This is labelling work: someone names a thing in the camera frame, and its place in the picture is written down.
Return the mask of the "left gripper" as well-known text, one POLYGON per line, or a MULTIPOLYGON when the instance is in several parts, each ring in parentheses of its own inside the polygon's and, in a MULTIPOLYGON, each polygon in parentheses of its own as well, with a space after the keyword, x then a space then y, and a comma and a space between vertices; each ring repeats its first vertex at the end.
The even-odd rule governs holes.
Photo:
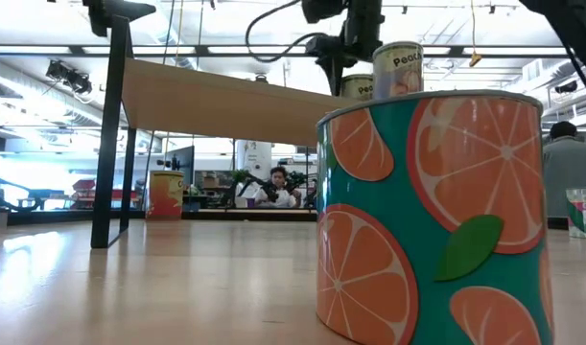
POLYGON ((342 71, 358 61, 369 62, 369 55, 357 47, 344 44, 340 36, 319 34, 305 45, 305 54, 316 59, 316 64, 327 65, 326 76, 332 96, 340 95, 342 71))

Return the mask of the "wooden shelf with black legs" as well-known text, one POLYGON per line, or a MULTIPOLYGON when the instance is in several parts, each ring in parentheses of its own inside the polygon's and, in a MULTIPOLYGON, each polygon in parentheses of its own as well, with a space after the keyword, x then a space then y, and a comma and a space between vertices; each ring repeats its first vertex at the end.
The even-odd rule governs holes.
POLYGON ((129 117, 120 229, 129 227, 130 184, 139 129, 312 146, 316 122, 350 99, 241 80, 138 60, 129 24, 154 6, 125 0, 82 0, 95 35, 109 36, 96 199, 90 245, 105 249, 110 234, 116 138, 120 115, 129 117))

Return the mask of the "peach can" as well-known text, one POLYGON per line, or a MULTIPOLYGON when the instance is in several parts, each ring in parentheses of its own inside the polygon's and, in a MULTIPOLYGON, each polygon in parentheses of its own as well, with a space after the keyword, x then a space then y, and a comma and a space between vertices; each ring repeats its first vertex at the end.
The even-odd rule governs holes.
POLYGON ((373 53, 373 97, 387 99, 422 92, 423 47, 412 41, 397 41, 373 53))
POLYGON ((373 99, 373 76, 370 74, 354 74, 343 77, 340 96, 358 101, 373 99))

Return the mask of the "seated person in white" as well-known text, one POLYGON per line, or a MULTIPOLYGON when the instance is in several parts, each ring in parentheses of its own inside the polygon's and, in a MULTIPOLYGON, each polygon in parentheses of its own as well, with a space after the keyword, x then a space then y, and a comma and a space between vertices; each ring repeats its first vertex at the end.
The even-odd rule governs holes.
POLYGON ((270 170, 269 195, 265 189, 260 188, 254 195, 256 207, 267 208, 299 208, 301 193, 298 190, 287 190, 287 171, 283 167, 275 167, 270 170))

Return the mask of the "teal can with orange slices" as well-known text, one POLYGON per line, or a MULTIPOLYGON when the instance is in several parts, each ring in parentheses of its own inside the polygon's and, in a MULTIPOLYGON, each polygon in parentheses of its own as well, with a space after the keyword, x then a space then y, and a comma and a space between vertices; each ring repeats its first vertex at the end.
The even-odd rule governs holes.
POLYGON ((554 345, 542 111, 464 90, 321 119, 322 324, 362 345, 554 345))

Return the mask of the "black computer monitor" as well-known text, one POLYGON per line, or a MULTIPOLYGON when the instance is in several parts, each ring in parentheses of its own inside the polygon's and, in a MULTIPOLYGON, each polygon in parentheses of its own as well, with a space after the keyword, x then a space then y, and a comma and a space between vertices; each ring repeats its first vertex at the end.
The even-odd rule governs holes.
POLYGON ((190 146, 169 152, 165 166, 172 171, 183 173, 183 183, 191 185, 194 182, 195 147, 190 146))

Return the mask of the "corn can yellow orange label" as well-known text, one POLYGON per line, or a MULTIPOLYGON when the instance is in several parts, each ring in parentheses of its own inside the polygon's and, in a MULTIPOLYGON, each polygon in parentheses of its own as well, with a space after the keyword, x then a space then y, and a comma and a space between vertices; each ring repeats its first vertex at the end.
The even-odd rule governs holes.
POLYGON ((151 171, 148 219, 181 219, 183 172, 151 171))

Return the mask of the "person in grey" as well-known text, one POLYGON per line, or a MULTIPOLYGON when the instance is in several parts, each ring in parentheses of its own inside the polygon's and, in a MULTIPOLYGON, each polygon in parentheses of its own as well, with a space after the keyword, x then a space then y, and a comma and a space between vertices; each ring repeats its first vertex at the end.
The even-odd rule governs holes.
POLYGON ((543 171, 549 227, 564 229, 570 211, 573 223, 586 233, 585 212, 567 199, 569 189, 586 188, 586 143, 577 139, 577 128, 570 122, 554 124, 551 141, 543 148, 543 171))

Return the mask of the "green peas can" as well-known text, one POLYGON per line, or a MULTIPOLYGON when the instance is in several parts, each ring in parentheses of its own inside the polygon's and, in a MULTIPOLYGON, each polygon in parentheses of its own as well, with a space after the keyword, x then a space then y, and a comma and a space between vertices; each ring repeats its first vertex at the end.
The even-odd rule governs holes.
POLYGON ((586 188, 568 189, 566 197, 569 235, 586 239, 586 188))

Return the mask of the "black table frame rail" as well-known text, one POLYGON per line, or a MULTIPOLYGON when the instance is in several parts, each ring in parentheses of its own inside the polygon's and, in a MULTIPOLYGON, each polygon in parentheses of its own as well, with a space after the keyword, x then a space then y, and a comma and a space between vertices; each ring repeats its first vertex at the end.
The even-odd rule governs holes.
MULTIPOLYGON (((9 226, 35 225, 92 220, 92 210, 11 212, 7 217, 9 226)), ((181 219, 187 220, 251 220, 251 221, 316 221, 317 213, 308 210, 285 209, 206 209, 198 212, 183 212, 181 219)))

